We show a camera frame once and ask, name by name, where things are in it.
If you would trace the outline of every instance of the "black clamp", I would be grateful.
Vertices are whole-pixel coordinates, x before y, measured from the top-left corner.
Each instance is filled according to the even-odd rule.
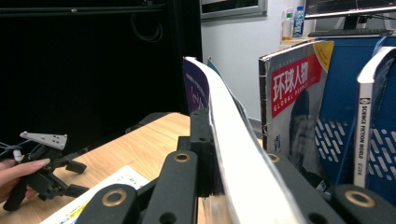
[[[73,158],[80,153],[69,154],[63,157],[62,149],[67,140],[66,135],[42,134],[42,133],[21,133],[21,137],[37,142],[38,145],[24,155],[21,163],[50,159],[50,163],[31,175],[21,177],[21,181],[11,191],[9,198],[3,208],[7,211],[16,211],[25,197],[26,186],[30,186],[38,192],[38,197],[45,201],[53,199],[55,196],[78,197],[86,192],[88,188],[70,185],[67,186],[53,172],[56,168],[66,167],[66,170],[82,174],[87,166],[83,163],[73,161]]]

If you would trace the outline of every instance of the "wooden table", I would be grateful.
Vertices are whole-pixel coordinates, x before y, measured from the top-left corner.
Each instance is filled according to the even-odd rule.
[[[76,184],[91,188],[106,177],[128,164],[148,180],[158,177],[165,157],[177,149],[179,136],[190,135],[190,118],[178,113],[168,114],[133,132],[127,133],[78,158],[87,165],[81,175],[55,170],[55,174],[66,184]],[[41,201],[38,197],[24,200],[21,208],[9,213],[0,208],[0,223],[39,223],[74,198],[62,196]],[[199,200],[198,223],[205,223],[204,208]]]

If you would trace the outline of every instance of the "blue magazine holder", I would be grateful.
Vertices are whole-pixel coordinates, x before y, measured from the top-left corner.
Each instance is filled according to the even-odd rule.
[[[357,76],[378,45],[396,46],[396,36],[321,38],[334,41],[316,140],[332,185],[352,183]],[[372,139],[369,189],[396,205],[396,69],[389,74]]]

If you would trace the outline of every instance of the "magazine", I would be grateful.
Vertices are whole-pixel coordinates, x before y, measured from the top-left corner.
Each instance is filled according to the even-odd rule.
[[[230,223],[305,223],[281,174],[249,127],[242,105],[221,76],[192,57],[183,58],[183,73],[190,113],[208,108],[224,189],[223,195],[204,199],[205,212],[212,220]]]
[[[382,103],[390,68],[395,64],[396,47],[380,47],[358,75],[357,121],[354,140],[353,183],[368,188],[367,169],[371,138]]]
[[[262,145],[285,155],[315,188],[325,176],[315,126],[333,47],[333,41],[315,40],[259,59]]]

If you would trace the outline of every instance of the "bottle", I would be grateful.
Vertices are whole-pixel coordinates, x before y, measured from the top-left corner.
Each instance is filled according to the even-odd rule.
[[[282,40],[290,40],[293,30],[293,8],[286,10],[286,19],[282,22]]]
[[[304,7],[298,6],[294,15],[293,37],[302,37],[304,30]]]

